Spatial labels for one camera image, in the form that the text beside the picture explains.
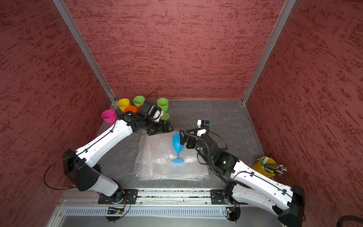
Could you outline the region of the orange glass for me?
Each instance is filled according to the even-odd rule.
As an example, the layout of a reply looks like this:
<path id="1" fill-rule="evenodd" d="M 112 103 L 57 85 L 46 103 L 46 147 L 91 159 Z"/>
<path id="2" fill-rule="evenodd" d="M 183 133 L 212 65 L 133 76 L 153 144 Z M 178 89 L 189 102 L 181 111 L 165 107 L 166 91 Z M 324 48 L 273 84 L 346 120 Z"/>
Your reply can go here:
<path id="1" fill-rule="evenodd" d="M 126 113 L 126 112 L 129 112 L 129 111 L 131 111 L 131 112 L 133 112 L 133 113 L 137 113 L 138 112 L 138 108 L 137 107 L 135 107 L 135 106 L 128 106 L 128 107 L 126 107 L 125 109 L 124 109 L 124 112 Z"/>

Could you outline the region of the blue glass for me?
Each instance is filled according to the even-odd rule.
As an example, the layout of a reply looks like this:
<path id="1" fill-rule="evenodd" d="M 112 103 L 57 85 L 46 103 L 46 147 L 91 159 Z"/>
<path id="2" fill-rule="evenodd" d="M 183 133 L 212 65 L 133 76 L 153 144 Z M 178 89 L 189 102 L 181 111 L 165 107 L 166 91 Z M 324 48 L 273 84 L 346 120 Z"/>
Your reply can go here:
<path id="1" fill-rule="evenodd" d="M 184 162 L 183 159 L 179 157 L 181 150 L 183 149 L 183 145 L 181 145 L 180 134 L 174 134 L 172 136 L 173 148 L 176 151 L 176 158 L 172 160 L 173 163 L 181 164 Z"/>

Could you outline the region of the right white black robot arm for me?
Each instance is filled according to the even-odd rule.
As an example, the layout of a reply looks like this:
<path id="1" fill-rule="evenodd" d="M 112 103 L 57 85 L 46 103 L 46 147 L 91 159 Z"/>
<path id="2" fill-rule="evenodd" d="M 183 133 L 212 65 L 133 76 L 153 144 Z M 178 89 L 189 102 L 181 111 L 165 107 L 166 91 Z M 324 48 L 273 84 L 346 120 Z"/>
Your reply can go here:
<path id="1" fill-rule="evenodd" d="M 222 195 L 229 204 L 246 203 L 274 214 L 287 227 L 301 227 L 305 221 L 304 190 L 288 186 L 253 170 L 236 156 L 219 148 L 207 127 L 180 130 L 180 144 L 196 150 L 212 172 L 224 183 Z"/>

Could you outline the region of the pink glass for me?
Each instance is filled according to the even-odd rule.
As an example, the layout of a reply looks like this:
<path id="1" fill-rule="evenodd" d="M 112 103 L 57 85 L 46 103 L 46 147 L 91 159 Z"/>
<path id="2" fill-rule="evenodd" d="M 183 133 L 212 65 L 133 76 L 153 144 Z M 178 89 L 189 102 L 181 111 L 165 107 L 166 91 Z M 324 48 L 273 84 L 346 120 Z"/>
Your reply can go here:
<path id="1" fill-rule="evenodd" d="M 117 114 L 114 110 L 108 109 L 102 112 L 101 117 L 106 121 L 108 124 L 115 124 L 117 121 Z"/>

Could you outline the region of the bright green wine glass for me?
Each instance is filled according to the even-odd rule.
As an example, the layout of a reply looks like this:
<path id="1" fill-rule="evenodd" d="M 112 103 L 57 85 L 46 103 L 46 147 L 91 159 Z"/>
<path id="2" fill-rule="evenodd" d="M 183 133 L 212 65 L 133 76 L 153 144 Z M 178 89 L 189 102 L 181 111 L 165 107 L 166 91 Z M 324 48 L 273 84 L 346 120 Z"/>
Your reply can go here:
<path id="1" fill-rule="evenodd" d="M 139 109 L 142 105 L 145 103 L 145 97 L 144 96 L 136 96 L 133 98 L 133 103 L 137 109 Z"/>

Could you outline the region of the yellow glass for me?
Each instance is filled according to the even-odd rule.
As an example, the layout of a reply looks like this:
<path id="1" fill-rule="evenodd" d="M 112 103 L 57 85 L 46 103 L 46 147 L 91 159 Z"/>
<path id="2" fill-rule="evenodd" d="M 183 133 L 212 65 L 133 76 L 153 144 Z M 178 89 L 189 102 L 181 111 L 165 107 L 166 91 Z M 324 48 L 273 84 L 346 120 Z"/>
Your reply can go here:
<path id="1" fill-rule="evenodd" d="M 125 112 L 125 109 L 129 106 L 131 106 L 130 104 L 130 100 L 127 99 L 127 98 L 123 98 L 121 100 L 118 101 L 117 103 L 119 109 L 122 111 L 122 112 Z"/>

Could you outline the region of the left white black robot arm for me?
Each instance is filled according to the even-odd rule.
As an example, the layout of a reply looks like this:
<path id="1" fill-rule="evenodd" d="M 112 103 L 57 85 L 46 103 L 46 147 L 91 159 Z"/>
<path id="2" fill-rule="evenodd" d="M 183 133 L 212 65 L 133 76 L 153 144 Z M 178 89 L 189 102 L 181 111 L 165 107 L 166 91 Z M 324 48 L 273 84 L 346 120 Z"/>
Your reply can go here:
<path id="1" fill-rule="evenodd" d="M 127 196 L 122 185 L 102 175 L 96 165 L 115 145 L 139 130 L 145 130 L 149 136 L 172 132 L 174 129 L 166 115 L 165 107 L 144 102 L 135 112 L 113 114 L 109 129 L 76 151 L 68 149 L 64 152 L 61 163 L 73 188 L 80 192 L 98 192 L 107 197 L 111 204 L 126 203 Z"/>

